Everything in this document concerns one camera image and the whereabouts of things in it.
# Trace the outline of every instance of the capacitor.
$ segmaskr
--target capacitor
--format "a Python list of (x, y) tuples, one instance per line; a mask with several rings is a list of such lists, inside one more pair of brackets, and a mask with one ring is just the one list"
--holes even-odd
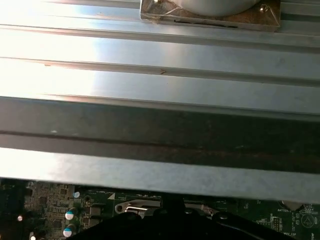
[(78, 210), (75, 207), (72, 207), (65, 213), (65, 219), (72, 220), (77, 213)]
[(65, 236), (66, 238), (71, 237), (75, 233), (76, 233), (76, 226), (74, 224), (69, 224), (63, 230), (63, 236)]
[(78, 191), (74, 192), (74, 193), (73, 193), (73, 197), (74, 197), (75, 199), (79, 198), (79, 197), (80, 197), (80, 192), (78, 192)]

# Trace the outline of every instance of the mounting plate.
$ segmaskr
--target mounting plate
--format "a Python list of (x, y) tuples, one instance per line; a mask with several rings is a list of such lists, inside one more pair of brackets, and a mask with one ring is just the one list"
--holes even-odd
[(141, 19), (225, 28), (275, 32), (280, 27), (280, 0), (262, 0), (252, 8), (230, 16), (202, 16), (191, 13), (170, 0), (142, 0)]

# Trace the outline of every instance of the green circuit board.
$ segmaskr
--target green circuit board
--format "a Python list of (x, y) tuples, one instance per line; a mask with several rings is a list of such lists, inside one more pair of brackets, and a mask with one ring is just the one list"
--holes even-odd
[[(119, 193), (65, 184), (30, 182), (28, 187), (32, 189), (32, 196), (26, 199), (25, 208), (41, 212), (41, 217), (46, 219), (46, 240), (65, 239), (63, 230), (70, 224), (80, 232), (103, 219), (112, 218), (117, 214), (115, 207), (119, 203), (137, 199), (160, 201), (156, 195)], [(185, 198), (185, 201), (233, 213), (298, 240), (320, 240), (319, 205), (304, 204), (300, 209), (289, 210), (278, 201), (229, 198), (196, 201)], [(65, 213), (71, 208), (79, 211), (72, 220), (67, 220)]]

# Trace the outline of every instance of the motherboard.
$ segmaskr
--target motherboard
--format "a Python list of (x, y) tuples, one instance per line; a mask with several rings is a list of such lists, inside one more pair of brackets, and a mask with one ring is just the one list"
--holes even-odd
[[(1, 187), (2, 190), (9, 189), (8, 186)], [(26, 234), (28, 237), (22, 238), (25, 240), (64, 240), (117, 215), (121, 211), (117, 209), (121, 203), (135, 200), (160, 202), (160, 197), (154, 194), (115, 192), (70, 184), (29, 181), (25, 182), (24, 187), (23, 210), (21, 214), (15, 214), (18, 221), (25, 222), (24, 231), (29, 233)], [(320, 240), (320, 205), (290, 206), (290, 203), (283, 201), (214, 197), (195, 199), (189, 196), (184, 201), (186, 204), (205, 205), (233, 213), (294, 239)], [(42, 234), (35, 238), (35, 233)]]

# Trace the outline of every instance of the metal surface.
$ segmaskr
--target metal surface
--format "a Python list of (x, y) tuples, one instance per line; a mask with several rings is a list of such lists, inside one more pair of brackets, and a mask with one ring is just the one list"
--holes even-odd
[[(138, 1), (4, 4), (1, 94), (122, 105), (135, 100), (154, 108), (160, 102), (169, 109), (250, 116), (256, 110), (272, 117), (317, 115), (320, 28), (304, 16), (317, 17), (319, 6), (282, 3), (282, 27), (267, 33), (152, 24), (140, 20)], [(16, 83), (26, 75), (33, 86), (28, 92)], [(85, 83), (71, 87), (77, 78)]]
[[(8, 148), (0, 148), (0, 155), (6, 157), (0, 168), (0, 176), (4, 178), (320, 203), (318, 174), (154, 163)], [(90, 167), (84, 171), (83, 166), (87, 166), (88, 161)]]
[(192, 13), (205, 16), (228, 16), (241, 13), (259, 0), (172, 0), (178, 6)]
[(268, 33), (1, 3), (0, 176), (319, 203), (319, 6)]

